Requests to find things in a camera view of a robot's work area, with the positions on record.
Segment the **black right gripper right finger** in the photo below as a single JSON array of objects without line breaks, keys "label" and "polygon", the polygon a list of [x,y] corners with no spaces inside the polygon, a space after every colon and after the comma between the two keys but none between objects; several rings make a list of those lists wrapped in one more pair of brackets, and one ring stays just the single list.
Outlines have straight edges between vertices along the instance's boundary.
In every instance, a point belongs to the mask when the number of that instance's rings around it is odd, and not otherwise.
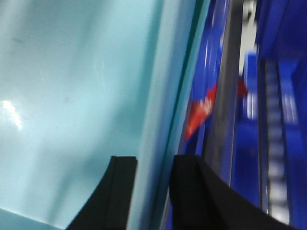
[{"label": "black right gripper right finger", "polygon": [[198,155],[176,155],[169,180],[175,230],[293,230],[226,184]]}]

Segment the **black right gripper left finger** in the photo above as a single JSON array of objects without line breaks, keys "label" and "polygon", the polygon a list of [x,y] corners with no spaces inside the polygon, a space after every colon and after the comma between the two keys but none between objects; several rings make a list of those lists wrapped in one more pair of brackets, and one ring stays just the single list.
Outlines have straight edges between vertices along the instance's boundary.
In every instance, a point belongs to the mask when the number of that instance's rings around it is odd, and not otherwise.
[{"label": "black right gripper left finger", "polygon": [[68,230],[125,230],[137,171],[135,156],[112,156],[99,184]]}]

